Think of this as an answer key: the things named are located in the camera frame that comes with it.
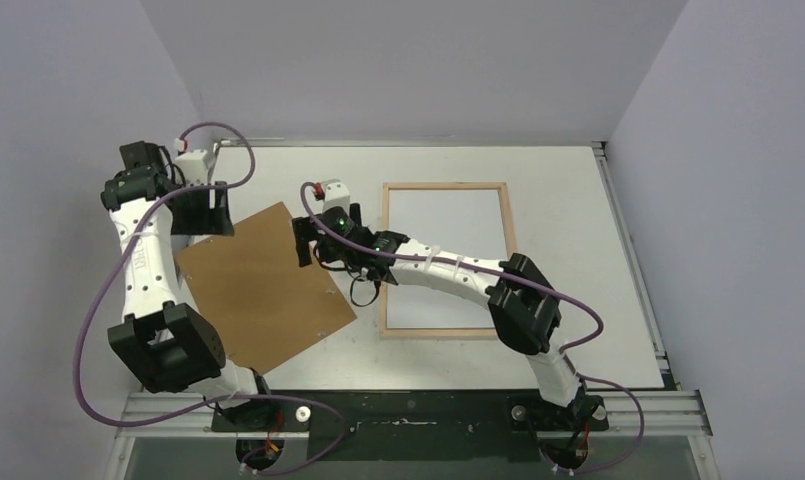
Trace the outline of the brown backing board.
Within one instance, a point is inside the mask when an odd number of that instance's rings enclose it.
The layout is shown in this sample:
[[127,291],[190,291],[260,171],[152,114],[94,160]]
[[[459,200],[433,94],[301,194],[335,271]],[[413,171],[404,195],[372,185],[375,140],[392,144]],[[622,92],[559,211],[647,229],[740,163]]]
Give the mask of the brown backing board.
[[227,358],[261,374],[356,318],[327,271],[300,266],[282,202],[238,222],[234,235],[200,240],[175,259]]

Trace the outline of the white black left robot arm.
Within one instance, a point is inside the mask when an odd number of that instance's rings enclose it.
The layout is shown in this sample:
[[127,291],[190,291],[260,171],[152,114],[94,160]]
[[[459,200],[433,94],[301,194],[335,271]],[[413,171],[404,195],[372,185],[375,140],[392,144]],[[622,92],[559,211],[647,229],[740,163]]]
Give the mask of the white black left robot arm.
[[263,377],[227,359],[215,327],[179,298],[173,238],[235,233],[224,184],[211,180],[210,153],[171,158],[146,141],[119,152],[124,168],[101,194],[127,258],[122,320],[107,333],[111,349],[145,390],[196,393],[234,427],[268,428],[278,414]]

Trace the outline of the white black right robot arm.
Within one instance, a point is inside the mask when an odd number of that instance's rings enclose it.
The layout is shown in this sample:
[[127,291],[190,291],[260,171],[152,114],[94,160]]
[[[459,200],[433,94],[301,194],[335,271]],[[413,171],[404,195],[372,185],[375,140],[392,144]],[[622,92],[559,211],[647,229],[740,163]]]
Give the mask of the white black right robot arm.
[[341,207],[292,222],[300,266],[312,261],[359,273],[381,286],[428,288],[488,311],[498,340],[526,357],[546,421],[558,429],[601,422],[602,399],[587,391],[552,336],[561,322],[560,299],[533,261],[466,257],[392,231],[373,232]]

